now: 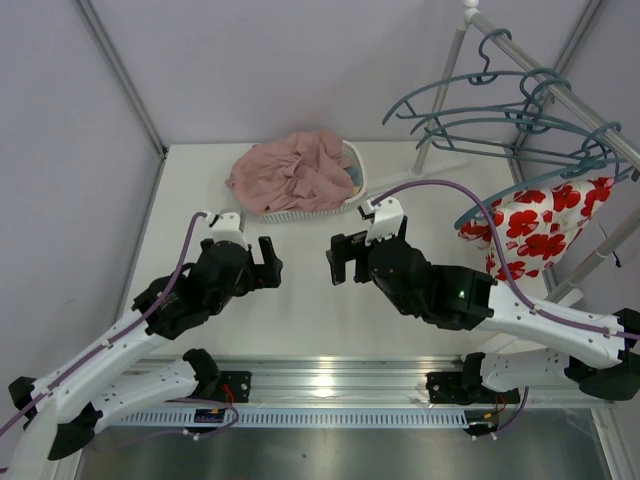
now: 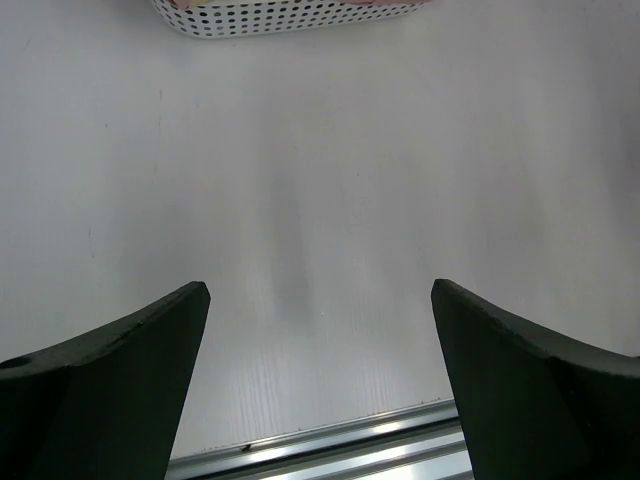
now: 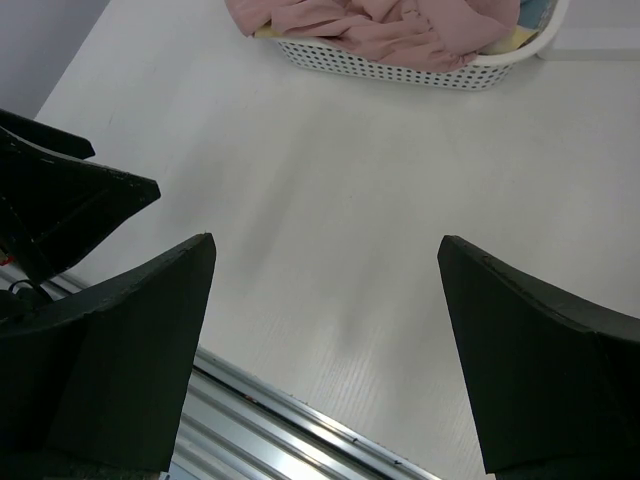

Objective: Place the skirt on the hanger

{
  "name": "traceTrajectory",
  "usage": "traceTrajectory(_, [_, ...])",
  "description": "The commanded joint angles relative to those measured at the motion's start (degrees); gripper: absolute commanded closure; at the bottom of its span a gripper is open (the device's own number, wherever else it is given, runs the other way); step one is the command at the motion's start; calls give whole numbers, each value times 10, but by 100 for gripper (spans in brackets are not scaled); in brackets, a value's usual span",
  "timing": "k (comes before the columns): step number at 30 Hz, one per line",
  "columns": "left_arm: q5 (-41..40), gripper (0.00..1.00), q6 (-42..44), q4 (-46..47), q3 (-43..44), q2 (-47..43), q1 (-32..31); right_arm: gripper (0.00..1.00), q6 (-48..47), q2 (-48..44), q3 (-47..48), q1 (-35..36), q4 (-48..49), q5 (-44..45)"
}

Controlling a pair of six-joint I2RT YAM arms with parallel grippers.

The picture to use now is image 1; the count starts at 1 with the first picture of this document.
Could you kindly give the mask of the pink skirt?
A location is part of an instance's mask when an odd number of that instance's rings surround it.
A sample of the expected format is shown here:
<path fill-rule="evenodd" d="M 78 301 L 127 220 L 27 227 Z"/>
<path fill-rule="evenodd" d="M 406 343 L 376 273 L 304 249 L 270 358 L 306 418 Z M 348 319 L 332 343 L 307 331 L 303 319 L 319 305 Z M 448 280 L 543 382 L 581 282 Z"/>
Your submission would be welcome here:
<path fill-rule="evenodd" d="M 233 165 L 226 186 L 255 214 L 341 207 L 354 187 L 343 139 L 326 130 L 295 132 L 253 146 Z"/>

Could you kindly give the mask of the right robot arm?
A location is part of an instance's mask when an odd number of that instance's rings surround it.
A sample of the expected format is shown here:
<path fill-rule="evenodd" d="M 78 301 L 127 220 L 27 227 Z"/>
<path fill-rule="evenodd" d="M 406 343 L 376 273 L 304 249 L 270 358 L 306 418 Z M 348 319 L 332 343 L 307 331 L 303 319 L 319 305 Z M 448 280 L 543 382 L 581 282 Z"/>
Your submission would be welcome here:
<path fill-rule="evenodd" d="M 503 394 L 519 401 L 524 388 L 576 386 L 606 401 L 639 392 L 639 357 L 633 353 L 639 315 L 622 309 L 588 312 L 519 298 L 505 283 L 479 271 L 434 265 L 402 237 L 372 242 L 359 232 L 337 234 L 326 253 L 333 284 L 373 283 L 404 315 L 452 331 L 485 330 L 528 340 L 538 349 L 515 354 L 475 352 L 458 376 L 431 374 L 426 388 L 435 403 L 470 405 Z"/>

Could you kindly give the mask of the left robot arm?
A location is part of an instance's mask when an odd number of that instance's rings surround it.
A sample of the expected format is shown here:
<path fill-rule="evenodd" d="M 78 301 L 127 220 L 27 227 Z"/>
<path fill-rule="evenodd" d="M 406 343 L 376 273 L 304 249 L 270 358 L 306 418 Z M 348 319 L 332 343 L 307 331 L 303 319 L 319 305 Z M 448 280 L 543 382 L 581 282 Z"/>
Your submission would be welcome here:
<path fill-rule="evenodd" d="M 101 337 L 48 375 L 20 376 L 8 387 L 26 436 L 56 461 L 87 446 L 118 414 L 178 398 L 209 399 L 220 370 L 204 349 L 191 349 L 167 372 L 116 385 L 132 364 L 220 314 L 233 298 L 281 284 L 282 261 L 270 237 L 258 239 L 256 263 L 241 234 L 201 242 L 194 263 L 180 261 L 174 272 L 149 284 L 132 307 Z"/>

